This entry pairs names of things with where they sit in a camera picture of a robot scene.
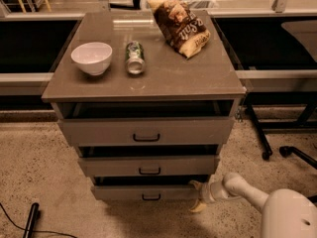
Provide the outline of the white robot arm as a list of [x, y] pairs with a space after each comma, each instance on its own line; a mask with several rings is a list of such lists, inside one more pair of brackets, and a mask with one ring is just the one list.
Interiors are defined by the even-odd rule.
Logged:
[[211, 183], [189, 183], [198, 191], [191, 212], [217, 201], [243, 198], [262, 215], [261, 238], [317, 238], [317, 207], [297, 191], [278, 189], [267, 194], [237, 173], [225, 174]]

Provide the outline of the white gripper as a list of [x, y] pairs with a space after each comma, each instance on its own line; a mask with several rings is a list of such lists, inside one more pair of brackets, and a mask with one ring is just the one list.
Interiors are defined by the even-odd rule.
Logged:
[[200, 190], [199, 199], [190, 208], [193, 213], [201, 212], [206, 204], [211, 204], [219, 201], [230, 201], [240, 199], [241, 197], [234, 192], [228, 182], [215, 181], [204, 184], [197, 180], [191, 180], [189, 184], [193, 185], [196, 190]]

